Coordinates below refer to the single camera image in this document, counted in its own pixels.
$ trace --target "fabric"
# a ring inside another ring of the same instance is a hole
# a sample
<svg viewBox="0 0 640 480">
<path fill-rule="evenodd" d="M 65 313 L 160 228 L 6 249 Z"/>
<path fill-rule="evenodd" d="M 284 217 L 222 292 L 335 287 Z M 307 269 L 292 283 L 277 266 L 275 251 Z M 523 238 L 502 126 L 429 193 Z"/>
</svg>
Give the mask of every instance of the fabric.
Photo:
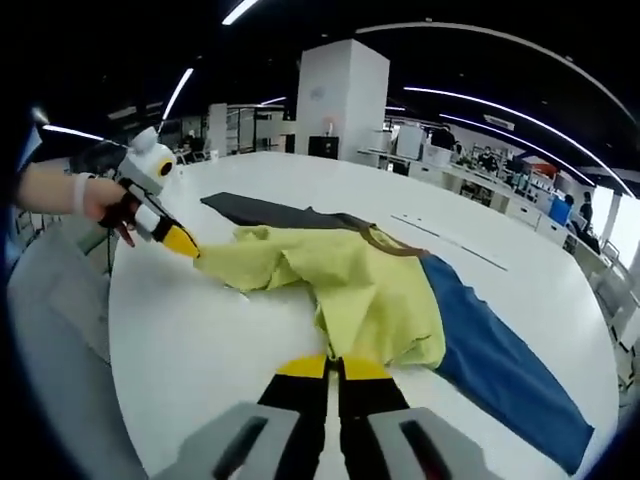
<svg viewBox="0 0 640 480">
<path fill-rule="evenodd" d="M 377 231 L 380 243 L 397 247 Z M 416 257 L 384 253 L 349 230 L 240 227 L 237 242 L 201 247 L 194 266 L 241 291 L 307 283 L 330 354 L 435 368 L 444 355 L 438 306 Z"/>
<path fill-rule="evenodd" d="M 435 255 L 421 260 L 446 338 L 436 372 L 522 439 L 573 474 L 593 427 L 544 364 Z"/>
<path fill-rule="evenodd" d="M 301 280 L 312 285 L 319 282 L 316 322 L 327 332 L 329 342 L 338 345 L 335 354 L 351 348 L 352 353 L 357 350 L 381 363 L 431 359 L 422 363 L 565 471 L 576 472 L 593 427 L 527 344 L 442 259 L 407 247 L 348 214 L 324 215 L 310 208 L 299 210 L 232 194 L 202 201 L 239 224 L 295 225 L 311 230 L 289 230 L 298 232 L 294 240 L 287 238 L 287 230 L 241 228 L 237 244 L 205 247 L 196 267 L 223 281 L 229 279 L 231 285 L 242 285 L 238 288 L 244 290 Z M 254 245 L 242 245 L 250 242 Z M 400 252 L 414 256 L 398 256 Z M 411 261 L 418 263 L 420 278 L 409 267 Z M 396 262 L 403 267 L 393 266 Z M 323 309 L 327 296 L 330 308 Z M 412 296 L 423 297 L 423 307 Z M 371 314 L 365 312 L 367 305 Z M 403 354 L 405 347 L 398 346 L 399 342 L 414 348 Z M 432 346 L 436 353 L 428 350 Z"/>
</svg>

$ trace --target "office desk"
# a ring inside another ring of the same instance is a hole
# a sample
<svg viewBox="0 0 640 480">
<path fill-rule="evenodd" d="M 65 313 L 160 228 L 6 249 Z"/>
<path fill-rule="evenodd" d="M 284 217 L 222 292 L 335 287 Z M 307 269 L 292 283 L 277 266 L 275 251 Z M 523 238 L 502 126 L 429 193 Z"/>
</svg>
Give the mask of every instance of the office desk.
<svg viewBox="0 0 640 480">
<path fill-rule="evenodd" d="M 454 164 L 446 166 L 432 165 L 417 160 L 411 160 L 406 157 L 400 157 L 398 155 L 391 155 L 383 150 L 374 148 L 360 149 L 358 152 L 368 155 L 377 155 L 380 159 L 380 165 L 382 165 L 383 158 L 403 162 L 406 165 L 409 165 L 409 177 L 437 185 L 456 194 L 460 193 L 460 189 L 464 181 L 475 183 L 483 188 L 489 189 L 493 192 L 493 195 L 488 207 L 500 213 L 510 215 L 514 209 L 517 211 L 518 207 L 524 207 L 530 212 L 539 212 L 536 204 L 520 195 L 517 195 L 505 182 L 479 170 L 470 170 Z M 421 170 L 429 170 L 429 172 L 423 173 Z M 604 257 L 595 253 L 586 243 L 567 230 L 564 225 L 559 225 L 548 219 L 544 212 L 539 212 L 539 215 L 545 218 L 545 225 L 538 232 L 542 236 L 549 238 L 546 230 L 551 228 L 551 225 L 553 225 L 555 230 L 560 229 L 565 234 L 565 239 L 567 236 L 571 236 L 575 239 L 576 251 L 573 256 L 587 278 L 590 278 L 594 273 L 601 273 L 607 268 L 607 263 Z M 531 228 L 538 231 L 537 221 L 535 221 L 535 219 L 530 222 L 520 218 L 517 218 L 517 220 L 529 223 Z M 564 244 L 564 241 L 556 239 L 552 241 L 554 241 L 559 247 L 562 247 Z"/>
<path fill-rule="evenodd" d="M 596 428 L 582 473 L 614 433 L 616 369 L 596 299 L 573 259 L 533 231 L 446 190 L 348 162 L 262 152 L 180 166 L 171 175 L 162 201 L 202 244 L 232 240 L 234 225 L 199 201 L 229 191 L 349 212 L 428 248 L 527 342 Z M 303 289 L 243 295 L 205 278 L 189 259 L 140 239 L 135 249 L 117 246 L 109 314 L 120 407 L 150 475 L 174 462 L 181 443 L 215 416 L 238 401 L 257 400 L 279 366 L 325 347 Z M 391 371 L 410 405 L 430 408 L 473 438 L 497 475 L 567 478 L 431 371 Z M 318 479 L 346 478 L 335 387 Z"/>
</svg>

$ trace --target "yellow cloth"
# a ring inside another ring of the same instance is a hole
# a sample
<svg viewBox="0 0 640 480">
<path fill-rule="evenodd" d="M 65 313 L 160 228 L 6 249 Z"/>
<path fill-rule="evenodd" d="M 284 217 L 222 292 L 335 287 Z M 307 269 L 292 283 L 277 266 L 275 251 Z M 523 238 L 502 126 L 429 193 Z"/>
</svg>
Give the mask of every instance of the yellow cloth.
<svg viewBox="0 0 640 480">
<path fill-rule="evenodd" d="M 201 247 L 194 266 L 243 292 L 307 282 L 330 354 L 431 368 L 442 361 L 440 312 L 417 257 L 389 255 L 349 230 L 240 227 L 235 237 Z"/>
</svg>

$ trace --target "window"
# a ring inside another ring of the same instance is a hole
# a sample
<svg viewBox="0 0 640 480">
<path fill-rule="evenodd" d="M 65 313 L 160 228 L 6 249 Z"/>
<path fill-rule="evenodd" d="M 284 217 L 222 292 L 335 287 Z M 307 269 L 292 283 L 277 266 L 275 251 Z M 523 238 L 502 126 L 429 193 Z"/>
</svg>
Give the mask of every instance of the window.
<svg viewBox="0 0 640 480">
<path fill-rule="evenodd" d="M 609 218 L 609 210 L 611 209 L 612 200 L 613 190 L 604 187 L 596 187 L 591 200 L 591 206 L 593 207 L 591 225 L 593 226 L 593 233 L 598 237 L 602 237 L 602 232 L 604 232 L 604 226 L 607 223 L 607 218 Z"/>
<path fill-rule="evenodd" d="M 629 268 L 640 241 L 640 200 L 627 195 L 620 199 L 620 209 L 611 232 L 611 243 L 620 250 L 620 263 Z"/>
</svg>

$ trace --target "white wall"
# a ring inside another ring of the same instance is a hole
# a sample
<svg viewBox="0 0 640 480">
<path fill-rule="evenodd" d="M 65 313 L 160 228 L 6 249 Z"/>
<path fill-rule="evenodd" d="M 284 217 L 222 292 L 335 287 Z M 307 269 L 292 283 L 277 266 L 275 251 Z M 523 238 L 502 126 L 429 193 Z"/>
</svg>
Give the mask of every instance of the white wall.
<svg viewBox="0 0 640 480">
<path fill-rule="evenodd" d="M 372 130 L 384 122 L 389 60 L 355 40 L 344 40 L 302 54 L 296 153 L 307 154 L 309 137 L 324 135 L 327 120 L 340 137 L 338 158 L 368 164 L 357 153 L 367 146 Z"/>
<path fill-rule="evenodd" d="M 302 54 L 296 111 L 296 153 L 309 153 L 309 137 L 323 135 L 333 119 L 333 135 L 344 137 L 351 41 L 324 45 Z"/>
<path fill-rule="evenodd" d="M 629 273 L 636 280 L 635 292 L 640 295 L 640 243 L 638 243 L 638 250 L 636 250 L 636 256 L 633 259 L 631 267 L 629 267 Z"/>
<path fill-rule="evenodd" d="M 349 91 L 344 137 L 340 139 L 340 160 L 377 166 L 372 155 L 358 153 L 369 145 L 373 130 L 384 123 L 389 87 L 390 62 L 360 42 L 351 42 Z"/>
</svg>

